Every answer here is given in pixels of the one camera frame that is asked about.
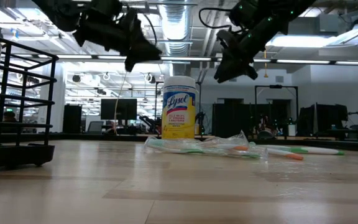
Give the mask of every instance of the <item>black wire rack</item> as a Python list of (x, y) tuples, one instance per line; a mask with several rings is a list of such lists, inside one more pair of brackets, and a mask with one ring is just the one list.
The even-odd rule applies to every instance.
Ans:
[[(41, 50), (33, 49), (10, 40), (0, 38), (2, 45), (0, 70), (2, 71), (2, 81), (0, 82), (1, 93), (0, 93), (0, 166), (17, 166), (23, 164), (35, 164), (41, 166), (46, 162), (50, 162), (53, 159), (53, 152), (55, 146), (49, 145), (49, 131), (52, 125), (50, 124), (50, 115), (52, 110), (53, 95), (53, 84), (56, 82), (55, 77), (55, 66), (58, 57), (56, 55), (43, 52)], [(12, 49), (22, 49), (29, 52), (29, 54), (39, 54), (45, 60), (38, 61), (33, 58), (25, 58), (12, 53)], [(22, 60), (28, 62), (30, 66), (26, 67), (18, 65), (15, 60)], [(51, 66), (50, 75), (39, 75), (30, 72), (35, 68), (42, 67), (44, 65)], [(9, 72), (17, 73), (22, 75), (22, 85), (16, 85), (8, 83)], [(29, 77), (40, 78), (40, 83), (28, 85), (27, 81)], [(42, 100), (38, 98), (26, 97), (26, 90), (33, 89), (40, 86), (48, 85), (48, 99)], [(7, 95), (7, 87), (21, 90), (21, 96)], [(7, 99), (19, 100), (20, 104), (8, 103)], [(12, 107), (18, 108), (19, 116), (15, 123), (3, 122), (4, 108)], [(46, 106), (47, 116), (45, 124), (29, 124), (24, 123), (23, 115), (25, 108), (36, 108)], [(15, 145), (3, 146), (1, 139), (3, 138), (2, 129), (13, 128), (17, 129), (17, 137)], [(22, 128), (45, 128), (44, 143), (43, 144), (28, 144), (22, 145), (21, 143), (21, 132)]]

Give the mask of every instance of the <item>pillar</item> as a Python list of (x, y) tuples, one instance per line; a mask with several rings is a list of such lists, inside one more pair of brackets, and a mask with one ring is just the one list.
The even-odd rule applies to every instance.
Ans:
[[(43, 67), (42, 74), (50, 75), (51, 65)], [(53, 98), (55, 104), (52, 106), (50, 116), (50, 124), (53, 127), (50, 132), (60, 133), (63, 131), (63, 114), (65, 109), (65, 93), (66, 93), (66, 73), (62, 63), (57, 63), (55, 68), (55, 78), (57, 82), (53, 85)], [(49, 86), (41, 86), (40, 98), (43, 100), (48, 99)], [(38, 111), (38, 123), (45, 124), (47, 121), (47, 107), (43, 106)]]

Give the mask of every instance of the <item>clear plastic wrapper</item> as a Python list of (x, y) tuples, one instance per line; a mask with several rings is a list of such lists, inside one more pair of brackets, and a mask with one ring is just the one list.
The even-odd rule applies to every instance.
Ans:
[(210, 138), (205, 141), (195, 139), (157, 139), (149, 137), (144, 148), (152, 152), (171, 152), (177, 154), (207, 154), (217, 156), (249, 157), (267, 160), (266, 148), (250, 147), (245, 134), (230, 138)]

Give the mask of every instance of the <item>wooden table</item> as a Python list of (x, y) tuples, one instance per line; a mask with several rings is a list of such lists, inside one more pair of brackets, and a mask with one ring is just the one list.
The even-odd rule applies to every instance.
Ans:
[(0, 170), (0, 224), (358, 224), (358, 152), (268, 162), (52, 141), (43, 167)]

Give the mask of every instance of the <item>white wall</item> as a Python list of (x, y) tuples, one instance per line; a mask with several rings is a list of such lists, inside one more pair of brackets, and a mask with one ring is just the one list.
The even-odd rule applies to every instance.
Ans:
[[(310, 65), (294, 73), (292, 80), (299, 86), (300, 108), (317, 102), (346, 105), (348, 111), (358, 111), (357, 66)], [(350, 118), (358, 124), (357, 115)]]
[[(292, 76), (287, 74), (286, 70), (267, 70), (268, 78), (265, 78), (265, 70), (258, 71), (259, 77), (256, 80), (251, 80), (249, 77), (240, 76), (236, 82), (224, 82), (218, 84), (213, 79), (214, 70), (207, 74), (203, 83), (201, 92), (201, 103), (216, 103), (218, 98), (242, 98), (244, 103), (254, 103), (255, 93), (254, 87), (256, 85), (292, 85)], [(275, 77), (283, 76), (284, 83), (276, 83)], [(261, 91), (258, 88), (258, 103), (267, 103), (268, 99), (292, 100), (295, 97), (286, 89), (275, 90), (266, 88)]]

